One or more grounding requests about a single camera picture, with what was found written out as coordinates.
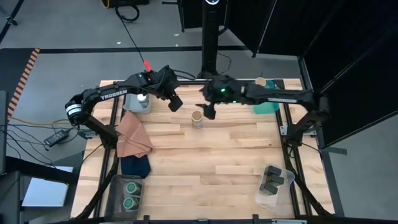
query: black backdrop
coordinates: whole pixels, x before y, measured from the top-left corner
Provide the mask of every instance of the black backdrop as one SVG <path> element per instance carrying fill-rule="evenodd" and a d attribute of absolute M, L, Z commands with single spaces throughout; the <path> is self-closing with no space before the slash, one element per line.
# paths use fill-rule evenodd
<path fill-rule="evenodd" d="M 201 2 L 183 1 L 184 14 L 191 16 L 187 27 L 201 26 Z M 331 118 L 322 124 L 325 145 L 397 113 L 392 86 L 398 72 L 397 0 L 222 4 L 227 28 L 253 53 L 303 59 L 313 89 L 330 96 Z"/>
<path fill-rule="evenodd" d="M 325 145 L 398 110 L 397 24 L 398 1 L 345 1 L 304 55 L 313 89 L 330 97 Z"/>
<path fill-rule="evenodd" d="M 259 53 L 302 55 L 342 0 L 278 0 Z"/>

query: concrete floor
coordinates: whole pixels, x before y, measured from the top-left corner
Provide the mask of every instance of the concrete floor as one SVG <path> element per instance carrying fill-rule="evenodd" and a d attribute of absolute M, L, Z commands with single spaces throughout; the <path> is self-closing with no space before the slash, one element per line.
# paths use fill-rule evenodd
<path fill-rule="evenodd" d="M 0 0 L 10 12 L 16 0 Z M 175 47 L 201 45 L 200 30 L 181 33 L 176 6 L 161 5 L 161 0 L 151 0 L 147 6 L 140 6 L 141 17 L 128 25 L 139 47 Z M 98 0 L 52 0 L 43 3 L 39 0 L 25 1 L 16 16 L 17 27 L 10 27 L 1 48 L 38 47 L 41 49 L 109 48 L 132 47 L 123 25 L 113 10 L 105 10 Z M 230 32 L 220 36 L 220 45 L 242 45 Z M 261 73 L 266 78 L 300 78 L 299 66 L 295 57 L 251 58 L 248 51 L 220 52 L 233 59 L 229 74 L 236 78 L 256 78 Z M 196 74 L 201 67 L 201 52 L 151 52 L 143 53 L 153 69 L 169 64 L 172 68 Z M 218 70 L 228 67 L 228 60 L 218 57 Z M 122 80 L 144 69 L 137 53 L 98 53 L 98 54 L 40 54 L 29 81 L 14 112 L 17 118 L 48 123 L 65 118 L 64 104 L 86 88 L 93 88 L 100 80 Z M 396 141 L 377 141 L 377 150 L 368 141 L 374 132 L 381 130 L 393 135 L 393 121 L 369 129 L 370 134 L 360 133 L 341 142 L 337 147 L 346 147 L 348 156 L 332 155 L 333 168 L 340 191 L 345 215 L 348 217 L 398 219 L 394 186 L 394 167 L 381 175 L 384 164 L 396 161 L 398 155 Z M 52 130 L 25 129 L 37 139 L 43 140 Z M 76 155 L 84 150 L 85 141 L 77 138 L 73 142 L 54 146 L 45 154 L 53 161 Z M 22 154 L 28 161 L 34 161 Z M 61 220 L 68 212 L 70 204 L 63 209 L 63 215 L 51 213 L 31 223 L 48 223 Z"/>

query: wooden tabletop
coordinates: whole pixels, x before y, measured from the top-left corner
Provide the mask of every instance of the wooden tabletop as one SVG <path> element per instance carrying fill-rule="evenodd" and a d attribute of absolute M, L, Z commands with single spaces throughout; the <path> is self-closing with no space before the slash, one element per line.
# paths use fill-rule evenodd
<path fill-rule="evenodd" d="M 101 81 L 101 86 L 113 81 Z M 286 89 L 302 89 L 299 79 L 285 79 Z M 151 220 L 178 219 L 250 219 L 294 217 L 292 209 L 286 216 L 266 210 L 254 201 L 265 166 L 285 167 L 275 114 L 257 115 L 252 106 L 240 104 L 216 106 L 216 119 L 205 119 L 204 127 L 193 129 L 191 115 L 198 110 L 195 103 L 204 103 L 200 85 L 185 85 L 176 89 L 183 106 L 170 112 L 168 101 L 153 99 L 151 114 L 139 115 L 155 151 L 149 155 L 152 172 L 145 179 L 144 200 L 139 219 L 150 215 Z M 122 100 L 119 101 L 117 122 Z M 93 116 L 108 124 L 112 100 L 98 103 Z M 280 106 L 285 122 L 283 106 Z M 306 110 L 291 105 L 293 122 Z M 316 147 L 315 139 L 304 137 L 304 143 Z M 87 142 L 85 156 L 98 145 L 99 139 Z M 307 187 L 329 212 L 331 198 L 317 151 L 299 148 Z M 71 217 L 77 216 L 98 188 L 104 149 L 99 148 L 83 163 L 73 203 Z M 113 160 L 110 155 L 109 168 Z M 300 211 L 304 214 L 298 192 Z M 106 206 L 106 192 L 101 214 Z"/>

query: striped tape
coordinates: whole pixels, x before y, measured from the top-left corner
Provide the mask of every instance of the striped tape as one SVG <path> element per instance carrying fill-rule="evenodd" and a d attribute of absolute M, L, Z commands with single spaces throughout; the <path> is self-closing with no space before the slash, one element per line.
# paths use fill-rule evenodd
<path fill-rule="evenodd" d="M 15 109 L 17 108 L 18 101 L 21 98 L 22 91 L 24 91 L 24 88 L 25 88 L 25 85 L 29 78 L 30 72 L 32 71 L 33 66 L 37 60 L 37 56 L 39 56 L 39 52 L 40 52 L 40 49 L 34 49 L 32 51 L 30 58 L 25 66 L 24 72 L 22 72 L 22 75 L 21 75 L 21 78 L 19 79 L 17 88 L 15 89 L 15 92 L 11 98 L 11 101 L 8 104 L 8 110 L 7 110 L 8 121 L 10 120 L 9 118 L 12 116 Z"/>

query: folded towel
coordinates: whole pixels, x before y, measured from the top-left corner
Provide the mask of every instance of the folded towel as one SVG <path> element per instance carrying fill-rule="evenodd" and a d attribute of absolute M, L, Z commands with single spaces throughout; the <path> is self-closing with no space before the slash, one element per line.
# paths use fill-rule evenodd
<path fill-rule="evenodd" d="M 116 128 L 119 139 L 118 157 L 136 156 L 138 158 L 152 152 L 152 145 L 141 121 L 130 111 L 126 111 Z"/>

